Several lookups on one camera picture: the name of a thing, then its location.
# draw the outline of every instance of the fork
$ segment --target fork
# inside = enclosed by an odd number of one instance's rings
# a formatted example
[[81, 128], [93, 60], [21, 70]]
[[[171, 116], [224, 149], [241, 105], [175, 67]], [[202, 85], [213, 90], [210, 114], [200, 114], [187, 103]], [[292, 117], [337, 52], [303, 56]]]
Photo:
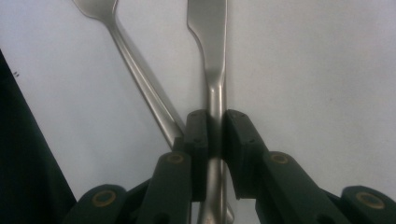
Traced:
[[74, 0], [74, 3], [85, 16], [99, 20], [106, 26], [167, 143], [172, 147], [175, 138], [183, 136], [183, 132], [177, 125], [176, 116], [172, 115], [169, 106], [155, 91], [121, 35], [115, 17], [118, 0]]

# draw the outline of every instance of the spoon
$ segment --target spoon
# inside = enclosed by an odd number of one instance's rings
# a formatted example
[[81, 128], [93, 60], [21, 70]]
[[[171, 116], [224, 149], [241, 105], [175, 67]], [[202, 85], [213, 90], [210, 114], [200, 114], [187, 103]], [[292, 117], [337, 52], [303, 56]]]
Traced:
[[125, 61], [152, 115], [160, 126], [167, 143], [172, 147], [175, 138], [183, 136], [183, 132], [177, 125], [176, 116], [173, 116], [169, 111], [168, 106], [165, 105], [161, 96], [155, 91], [143, 69], [126, 45], [116, 23], [117, 2], [118, 0], [74, 0], [82, 14], [101, 21], [107, 27], [122, 59]]

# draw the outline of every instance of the white background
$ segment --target white background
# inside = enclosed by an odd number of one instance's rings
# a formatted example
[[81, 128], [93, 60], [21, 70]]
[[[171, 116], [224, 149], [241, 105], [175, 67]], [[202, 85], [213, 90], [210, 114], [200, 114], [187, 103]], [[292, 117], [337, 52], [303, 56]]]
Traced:
[[[228, 9], [228, 107], [321, 188], [363, 185], [396, 199], [396, 2], [230, 0]], [[120, 0], [117, 18], [181, 119], [205, 108], [187, 0]], [[0, 48], [77, 198], [150, 178], [169, 147], [103, 24], [72, 0], [2, 0]], [[259, 223], [254, 201], [229, 195], [235, 223]]]

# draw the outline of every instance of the utensil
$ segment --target utensil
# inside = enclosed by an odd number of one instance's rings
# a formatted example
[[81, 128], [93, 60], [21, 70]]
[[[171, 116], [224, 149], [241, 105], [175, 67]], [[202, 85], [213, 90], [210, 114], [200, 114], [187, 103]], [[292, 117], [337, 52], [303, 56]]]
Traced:
[[126, 45], [116, 23], [117, 2], [118, 0], [74, 0], [76, 6], [85, 16], [97, 19], [107, 27], [122, 59], [125, 61], [151, 113], [160, 126], [167, 143], [172, 147], [175, 138], [183, 136], [183, 132], [177, 125], [176, 116], [172, 115], [168, 109], [169, 106], [166, 106], [162, 97], [155, 91], [143, 69]]
[[201, 203], [199, 224], [232, 222], [226, 198], [225, 162], [222, 153], [222, 117], [226, 109], [225, 40], [227, 0], [189, 0], [188, 26], [204, 58], [209, 115], [209, 161], [206, 200]]

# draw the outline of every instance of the metal fork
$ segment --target metal fork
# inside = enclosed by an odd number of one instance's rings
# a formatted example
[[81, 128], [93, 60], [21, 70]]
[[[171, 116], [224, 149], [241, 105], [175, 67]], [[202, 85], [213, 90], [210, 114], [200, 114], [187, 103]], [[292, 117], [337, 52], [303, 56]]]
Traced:
[[168, 109], [169, 106], [163, 102], [161, 96], [155, 91], [122, 38], [115, 17], [117, 2], [118, 0], [74, 0], [74, 3], [84, 15], [101, 21], [107, 27], [167, 143], [172, 147], [175, 138], [183, 136], [183, 132], [176, 122], [176, 116], [172, 115]]

